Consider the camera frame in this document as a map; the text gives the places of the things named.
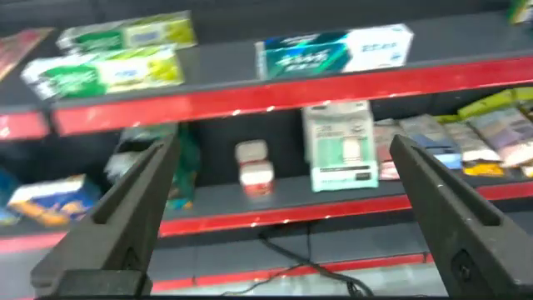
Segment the wire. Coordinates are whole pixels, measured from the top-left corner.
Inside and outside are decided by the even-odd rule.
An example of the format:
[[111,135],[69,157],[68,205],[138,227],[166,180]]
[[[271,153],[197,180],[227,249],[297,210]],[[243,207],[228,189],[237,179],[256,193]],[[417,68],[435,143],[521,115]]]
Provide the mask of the wire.
[[260,234],[260,238],[263,244],[267,246],[268,248],[270,248],[271,250],[277,253],[280,253],[281,255],[287,258],[290,258],[296,261],[297,263],[314,268],[318,273],[320,273],[324,277],[346,283],[346,287],[351,296],[353,297],[374,296],[374,293],[372,292],[372,290],[363,281],[357,278],[347,276],[347,275],[331,272],[325,267],[319,265],[318,263],[312,262],[311,260],[307,258],[304,258],[294,252],[291,252],[283,247],[276,245],[275,243],[269,241],[268,238],[263,234]]
[[[307,256],[311,259],[311,227],[310,226],[307,227],[307,231],[306,231],[306,245],[307,245]],[[259,286],[261,286],[263,284],[267,284],[267,283],[273,281],[274,279],[282,276],[283,274],[288,273],[288,272],[290,272],[292,270],[296,270],[297,268],[303,267],[303,266],[305,266],[305,265],[299,263],[296,266],[292,266],[292,267],[286,268],[284,270],[281,270],[280,272],[274,273],[268,279],[265,279],[265,280],[260,281],[260,282],[256,282],[256,283],[252,284],[247,289],[244,289],[242,291],[237,291],[237,292],[224,292],[221,296],[238,296],[238,295],[243,295],[243,294],[249,293],[252,290],[254,290],[255,288],[257,288],[257,287],[259,287]]]
[[[288,225],[286,225],[285,227],[278,227],[276,228],[277,230],[279,229],[287,229],[288,228]],[[350,277],[350,276],[347,276],[347,275],[343,275],[343,274],[339,274],[339,273],[334,273],[334,272],[331,272],[329,270],[327,270],[326,268],[324,268],[323,266],[313,262],[311,260],[311,226],[309,224],[306,225],[306,246],[307,246],[307,256],[308,258],[305,258],[305,257],[302,257],[294,252],[291,252],[279,245],[276,245],[275,243],[271,242],[267,235],[262,232],[259,234],[259,238],[261,239],[262,243],[267,247],[267,248],[270,248],[271,250],[285,256],[286,258],[290,258],[291,260],[294,260],[296,261],[298,264],[296,266],[293,266],[293,267],[289,267],[285,270],[282,270],[280,272],[277,272],[275,274],[273,274],[272,276],[270,276],[268,279],[264,280],[264,281],[261,281],[261,282],[257,282],[257,283],[254,283],[252,284],[249,288],[245,289],[245,290],[242,290],[242,291],[239,291],[239,292],[225,292],[222,294],[222,296],[229,296],[229,295],[233,295],[233,296],[236,296],[236,295],[242,295],[242,294],[245,294],[245,293],[249,293],[250,291],[252,291],[253,289],[263,285],[263,284],[266,284],[266,283],[269,283],[271,282],[272,280],[282,276],[283,274],[285,273],[288,273],[294,269],[297,269],[299,267],[303,267],[303,266],[308,266],[308,267],[311,267],[313,269],[315,269],[318,273],[320,273],[322,276],[324,277],[327,277],[327,278],[331,278],[331,279],[334,279],[334,280],[337,280],[337,281],[341,281],[341,282],[344,282],[346,283],[346,288],[348,289],[348,293],[353,296],[353,297],[365,297],[365,296],[374,296],[374,292],[361,280],[357,279],[357,278],[353,278],[353,277]]]

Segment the snack package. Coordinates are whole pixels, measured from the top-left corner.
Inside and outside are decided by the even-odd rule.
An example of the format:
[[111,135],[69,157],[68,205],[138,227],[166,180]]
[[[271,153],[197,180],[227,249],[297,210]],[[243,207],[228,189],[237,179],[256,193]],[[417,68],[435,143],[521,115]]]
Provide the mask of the snack package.
[[101,193],[84,175],[22,185],[7,204],[47,226],[68,224],[85,216]]
[[511,24],[531,21],[533,16],[533,0],[511,0],[509,22]]
[[518,108],[533,121],[533,87],[515,88],[515,97]]
[[0,168],[0,226],[13,225],[20,215],[10,211],[6,206],[15,190],[20,186],[18,180],[6,170]]
[[167,207],[171,209],[189,208],[194,198],[194,185],[200,170],[200,149],[186,123],[179,125],[168,123],[146,127],[130,127],[121,135],[121,142],[116,153],[106,165],[107,178],[116,182],[135,164],[142,151],[160,138],[176,130],[180,139],[180,157],[172,178],[172,186],[168,193]]
[[41,99],[97,97],[183,83],[172,45],[39,58],[21,76]]
[[481,100],[475,101],[457,111],[461,120],[466,120],[472,116],[480,116],[482,114],[490,113],[499,108],[506,108],[515,103],[514,91],[507,89],[505,91],[484,97]]
[[374,142],[380,163],[380,180],[400,179],[389,151],[392,139],[397,134],[406,135],[395,120],[386,119],[374,122]]
[[256,43],[260,78],[294,78],[403,66],[413,32],[405,24],[274,37]]
[[496,163],[501,161],[500,155],[487,146],[474,129],[465,122],[445,123],[443,126],[461,150],[461,157],[464,163],[476,161]]
[[467,122],[500,155],[503,168],[533,160],[533,123],[516,107],[506,107]]
[[[366,101],[329,104],[306,117],[313,192],[377,188],[373,117]],[[312,112],[306,107],[304,113]]]
[[68,54],[163,44],[175,44],[177,48],[197,44],[188,11],[73,27],[62,32],[57,40],[57,46]]
[[421,115],[399,121],[407,136],[413,139],[450,169],[461,169],[461,152],[450,135],[432,116]]

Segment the small white container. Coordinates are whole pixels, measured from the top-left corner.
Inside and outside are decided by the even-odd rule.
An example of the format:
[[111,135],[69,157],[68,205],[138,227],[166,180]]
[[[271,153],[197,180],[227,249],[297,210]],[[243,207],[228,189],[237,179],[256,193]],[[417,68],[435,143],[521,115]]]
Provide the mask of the small white container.
[[267,159],[268,149],[264,140],[240,142],[235,146],[235,158],[240,165]]
[[241,166],[241,185],[248,197],[255,198],[272,192],[274,167],[270,162],[253,162]]

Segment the red shelf edge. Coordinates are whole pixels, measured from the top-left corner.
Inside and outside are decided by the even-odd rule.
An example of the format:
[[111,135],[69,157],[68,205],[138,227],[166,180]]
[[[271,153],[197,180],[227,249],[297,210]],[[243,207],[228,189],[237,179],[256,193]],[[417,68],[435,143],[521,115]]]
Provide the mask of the red shelf edge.
[[325,101],[404,97],[532,81],[533,57],[520,57],[129,99],[59,108],[55,113],[60,133],[71,135],[241,113],[265,113]]
[[[329,262],[321,264],[324,268],[332,272],[342,272],[349,270],[360,270],[366,268],[393,267],[404,264],[423,263],[424,254],[406,254],[393,257],[366,258],[345,262]],[[157,281],[153,283],[153,292],[163,292],[180,288],[197,288],[212,286],[226,283],[239,283],[246,281],[259,281],[270,278],[272,275],[284,270],[284,268],[275,268],[270,270],[259,270],[251,272],[228,273],[220,275],[200,276],[195,278],[185,278],[176,280]],[[311,267],[299,267],[286,272],[288,277],[303,276],[316,273]]]
[[48,127],[39,112],[0,114],[0,141],[42,138]]
[[[491,201],[533,196],[533,181],[485,186],[477,191]],[[265,226],[278,223],[338,218],[367,213],[384,213],[410,209],[407,195],[369,198],[306,207],[290,207],[261,212],[245,212],[213,217],[199,217],[163,221],[159,227],[161,238],[236,228]],[[0,239],[0,254],[49,248],[58,243],[65,232]]]

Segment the shelf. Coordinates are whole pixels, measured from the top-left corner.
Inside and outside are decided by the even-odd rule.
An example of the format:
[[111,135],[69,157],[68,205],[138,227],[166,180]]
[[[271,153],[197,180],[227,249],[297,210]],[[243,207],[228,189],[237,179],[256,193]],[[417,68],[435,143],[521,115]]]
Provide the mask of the shelf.
[[[507,215],[533,235],[532,213],[510,212]],[[306,254],[303,232],[290,237],[275,237],[272,241],[296,253]],[[421,231],[413,222],[312,233],[311,249],[315,262],[338,272],[431,262]],[[0,299],[32,296],[27,275],[45,253],[46,250],[39,250],[0,256],[0,259],[5,258],[0,260],[0,276],[12,279],[0,282],[3,291]],[[148,275],[154,281],[153,291],[164,292],[263,279],[293,264],[254,239],[199,247],[158,247],[152,255]],[[288,275],[308,273],[313,271],[304,267]]]
[[[465,179],[491,201],[533,196],[533,181],[518,174]],[[169,238],[410,208],[399,181],[380,182],[375,189],[314,193],[309,177],[290,177],[276,180],[275,192],[262,201],[248,198],[238,184],[198,188],[192,209],[165,211],[159,234]],[[0,254],[52,247],[66,230],[67,227],[44,228],[30,219],[13,227],[0,227]]]
[[262,81],[253,43],[223,42],[183,49],[186,83],[58,102],[63,135],[228,117],[316,105],[324,101],[393,98],[533,81],[533,39],[502,12],[406,23],[415,33],[400,69],[294,81]]

